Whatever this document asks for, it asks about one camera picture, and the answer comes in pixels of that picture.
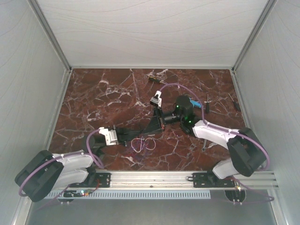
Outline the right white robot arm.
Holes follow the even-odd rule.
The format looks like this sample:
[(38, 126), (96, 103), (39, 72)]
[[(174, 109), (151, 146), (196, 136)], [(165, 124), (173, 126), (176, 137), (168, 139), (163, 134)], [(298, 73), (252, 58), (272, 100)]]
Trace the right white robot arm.
[(178, 122), (185, 134), (211, 141), (227, 149), (230, 158), (217, 163), (207, 175), (210, 185), (216, 187), (225, 178), (236, 174), (250, 177), (264, 162), (269, 162), (265, 149), (251, 129), (228, 129), (205, 122), (203, 118), (194, 114), (194, 106), (185, 95), (176, 98), (172, 112), (164, 113), (161, 109), (160, 95), (161, 92), (157, 91), (150, 99), (154, 113), (143, 134), (157, 134), (164, 131), (166, 125)]

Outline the silver wrench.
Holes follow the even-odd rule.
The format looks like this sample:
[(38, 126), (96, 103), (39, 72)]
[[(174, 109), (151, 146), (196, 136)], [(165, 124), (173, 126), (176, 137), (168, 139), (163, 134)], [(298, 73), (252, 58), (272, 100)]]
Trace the silver wrench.
[(203, 146), (202, 146), (202, 151), (206, 151), (206, 144), (207, 144), (207, 140), (204, 140)]

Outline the blue toy drill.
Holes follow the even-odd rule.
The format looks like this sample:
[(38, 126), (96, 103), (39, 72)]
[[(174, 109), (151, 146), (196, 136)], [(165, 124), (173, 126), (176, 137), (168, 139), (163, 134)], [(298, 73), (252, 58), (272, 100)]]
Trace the blue toy drill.
[(190, 103), (193, 105), (193, 107), (197, 107), (197, 108), (201, 108), (202, 107), (201, 103), (199, 103), (197, 101), (194, 101), (192, 99), (190, 99)]

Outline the black yellow screwdriver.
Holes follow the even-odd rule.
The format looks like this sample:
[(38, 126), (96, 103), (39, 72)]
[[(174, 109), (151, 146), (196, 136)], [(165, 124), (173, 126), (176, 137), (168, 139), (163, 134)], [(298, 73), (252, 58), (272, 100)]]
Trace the black yellow screwdriver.
[(151, 82), (154, 82), (154, 83), (162, 83), (162, 84), (166, 84), (164, 81), (160, 80), (160, 79), (157, 79), (155, 77), (152, 77), (152, 76), (149, 76), (148, 77), (148, 80), (151, 81)]

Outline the small black screwdriver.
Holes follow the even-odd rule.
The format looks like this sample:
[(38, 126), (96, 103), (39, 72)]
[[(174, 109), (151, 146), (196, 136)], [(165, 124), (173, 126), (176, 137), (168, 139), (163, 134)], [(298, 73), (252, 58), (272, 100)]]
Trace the small black screwdriver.
[(231, 101), (232, 101), (232, 103), (233, 103), (235, 109), (236, 109), (238, 112), (241, 112), (241, 108), (240, 108), (239, 104), (232, 98), (232, 96), (231, 96), (230, 94), (229, 94), (229, 97), (230, 97), (230, 99), (231, 99)]

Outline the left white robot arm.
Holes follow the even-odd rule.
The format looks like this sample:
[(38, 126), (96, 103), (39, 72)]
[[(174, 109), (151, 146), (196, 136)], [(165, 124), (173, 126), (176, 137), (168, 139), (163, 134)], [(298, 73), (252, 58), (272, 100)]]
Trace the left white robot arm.
[(18, 194), (36, 203), (52, 190), (79, 185), (90, 189), (81, 191), (78, 196), (87, 196), (104, 185), (94, 168), (104, 168), (101, 149), (125, 145), (143, 133), (142, 129), (100, 127), (83, 139), (84, 148), (79, 151), (52, 154), (42, 150), (16, 175)]

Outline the right black mount plate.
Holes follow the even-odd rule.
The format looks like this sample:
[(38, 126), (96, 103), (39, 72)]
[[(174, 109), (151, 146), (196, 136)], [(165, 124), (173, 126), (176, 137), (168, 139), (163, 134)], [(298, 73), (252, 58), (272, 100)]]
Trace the right black mount plate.
[(187, 177), (194, 188), (234, 188), (235, 182), (231, 179), (219, 179), (214, 173), (195, 172)]

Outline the black mount plate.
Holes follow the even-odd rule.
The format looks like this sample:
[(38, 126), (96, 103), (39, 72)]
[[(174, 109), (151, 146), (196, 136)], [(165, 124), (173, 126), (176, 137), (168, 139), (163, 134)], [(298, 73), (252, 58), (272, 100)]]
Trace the black mount plate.
[(195, 172), (187, 177), (194, 188), (234, 188), (235, 182), (231, 179), (219, 179), (214, 173)]
[(111, 173), (96, 172), (88, 176), (87, 185), (90, 188), (109, 188), (111, 183)]

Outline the left black mount plate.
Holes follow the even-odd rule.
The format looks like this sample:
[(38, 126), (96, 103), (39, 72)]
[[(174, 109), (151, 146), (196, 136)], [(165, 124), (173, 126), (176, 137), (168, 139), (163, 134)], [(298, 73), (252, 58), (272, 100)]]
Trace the left black mount plate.
[(109, 188), (111, 183), (111, 173), (96, 172), (88, 176), (87, 185), (90, 188)]

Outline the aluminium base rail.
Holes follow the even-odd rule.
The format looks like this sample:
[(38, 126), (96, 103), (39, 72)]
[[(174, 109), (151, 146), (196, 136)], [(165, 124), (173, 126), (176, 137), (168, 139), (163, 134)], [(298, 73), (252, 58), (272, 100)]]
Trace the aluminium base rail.
[[(205, 171), (101, 171), (97, 173), (111, 173), (110, 187), (96, 188), (97, 190), (234, 190), (234, 188), (195, 188), (193, 183), (187, 181), (192, 173), (205, 173)], [(235, 184), (241, 184), (250, 189), (267, 190), (277, 189), (278, 183), (274, 172), (255, 172), (250, 177), (237, 174), (233, 178)], [(94, 189), (88, 187), (87, 181), (74, 183), (69, 187), (71, 190)]]

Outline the small circuit board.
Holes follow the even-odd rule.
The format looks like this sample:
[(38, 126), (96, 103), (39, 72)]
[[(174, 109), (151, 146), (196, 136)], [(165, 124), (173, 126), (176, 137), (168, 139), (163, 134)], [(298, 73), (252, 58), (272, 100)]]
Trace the small circuit board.
[(94, 192), (94, 190), (92, 190), (92, 189), (85, 189), (85, 190), (81, 190), (78, 194), (79, 194), (79, 196), (88, 196), (93, 192)]

